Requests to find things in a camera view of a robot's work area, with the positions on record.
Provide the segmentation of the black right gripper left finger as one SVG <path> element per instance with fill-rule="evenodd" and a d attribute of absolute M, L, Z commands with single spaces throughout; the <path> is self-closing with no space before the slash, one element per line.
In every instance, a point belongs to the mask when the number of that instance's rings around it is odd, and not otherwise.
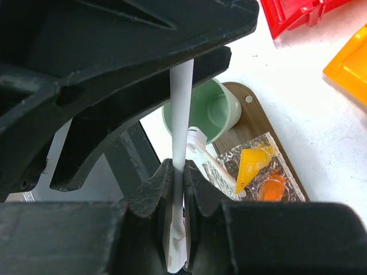
<path fill-rule="evenodd" d="M 173 165 L 120 202 L 1 204 L 2 274 L 163 274 Z"/>

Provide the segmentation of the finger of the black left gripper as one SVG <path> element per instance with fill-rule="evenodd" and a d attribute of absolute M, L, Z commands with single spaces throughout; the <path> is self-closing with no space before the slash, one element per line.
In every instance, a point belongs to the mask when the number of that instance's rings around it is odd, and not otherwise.
<path fill-rule="evenodd" d="M 2 1 L 1 199 L 34 189 L 55 133 L 75 112 L 255 31 L 257 1 Z M 59 50 L 101 63 L 57 76 Z M 73 92 L 103 76 L 100 95 Z"/>
<path fill-rule="evenodd" d="M 87 50 L 59 50 L 60 61 L 54 61 L 57 76 L 71 74 L 101 63 L 102 50 L 87 53 Z M 222 46 L 194 60 L 193 86 L 225 71 L 229 66 L 231 50 Z M 73 92 L 84 92 L 77 103 L 87 95 L 100 95 L 111 88 L 113 80 L 103 76 L 102 81 L 91 85 L 76 85 Z M 57 191 L 75 191 L 82 187 L 90 170 L 103 151 L 117 137 L 142 117 L 156 110 L 170 97 L 169 69 L 140 80 L 75 112 L 66 141 L 52 176 L 50 188 Z"/>

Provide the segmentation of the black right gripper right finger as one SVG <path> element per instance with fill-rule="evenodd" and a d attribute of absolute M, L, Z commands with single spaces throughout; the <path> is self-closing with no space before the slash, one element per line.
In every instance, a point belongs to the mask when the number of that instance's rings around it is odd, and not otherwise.
<path fill-rule="evenodd" d="M 187 161 L 192 274 L 365 274 L 366 230 L 346 205 L 235 202 Z"/>

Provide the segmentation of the orange toothpaste tube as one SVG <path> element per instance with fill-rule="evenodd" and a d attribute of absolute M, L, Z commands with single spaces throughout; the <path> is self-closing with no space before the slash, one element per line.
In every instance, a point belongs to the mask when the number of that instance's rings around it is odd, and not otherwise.
<path fill-rule="evenodd" d="M 272 170 L 261 178 L 261 184 L 257 192 L 257 201 L 278 202 L 281 201 L 286 190 L 286 176 L 281 170 Z"/>

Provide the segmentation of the clear textured glass holder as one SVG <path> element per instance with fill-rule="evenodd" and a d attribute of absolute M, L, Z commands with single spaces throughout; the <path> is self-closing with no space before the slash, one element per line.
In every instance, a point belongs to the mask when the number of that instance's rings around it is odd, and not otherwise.
<path fill-rule="evenodd" d="M 218 155 L 215 161 L 237 180 L 235 187 L 209 161 L 202 165 L 206 176 L 234 201 L 307 201 L 269 132 Z"/>

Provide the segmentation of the yellow toothpaste tube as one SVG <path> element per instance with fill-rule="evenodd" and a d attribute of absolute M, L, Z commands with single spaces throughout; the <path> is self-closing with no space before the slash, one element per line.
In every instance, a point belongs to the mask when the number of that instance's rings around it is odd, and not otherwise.
<path fill-rule="evenodd" d="M 243 149 L 237 176 L 236 194 L 240 194 L 260 170 L 269 165 L 275 155 L 273 146 Z"/>

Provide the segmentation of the white toothbrush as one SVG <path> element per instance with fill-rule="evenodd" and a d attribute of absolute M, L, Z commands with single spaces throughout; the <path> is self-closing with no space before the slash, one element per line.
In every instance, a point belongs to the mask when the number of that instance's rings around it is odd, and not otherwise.
<path fill-rule="evenodd" d="M 208 152 L 206 149 L 207 136 L 197 127 L 189 127 L 187 136 L 187 149 L 189 156 L 205 164 L 204 170 L 209 181 L 222 193 L 234 201 L 242 201 L 247 192 L 242 190 L 236 193 L 237 182 L 234 177 Z"/>
<path fill-rule="evenodd" d="M 186 261 L 183 219 L 184 166 L 192 94 L 194 60 L 170 69 L 171 132 L 173 150 L 173 208 L 167 271 L 177 273 Z"/>

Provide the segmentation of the green cup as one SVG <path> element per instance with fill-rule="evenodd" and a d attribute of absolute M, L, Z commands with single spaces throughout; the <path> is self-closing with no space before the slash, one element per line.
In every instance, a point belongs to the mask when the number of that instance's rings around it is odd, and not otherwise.
<path fill-rule="evenodd" d="M 196 127 L 206 136 L 206 144 L 219 137 L 240 120 L 241 105 L 237 97 L 216 78 L 192 89 L 190 108 L 183 110 L 178 104 L 167 103 L 162 108 L 162 117 L 168 132 L 186 140 L 187 128 Z"/>

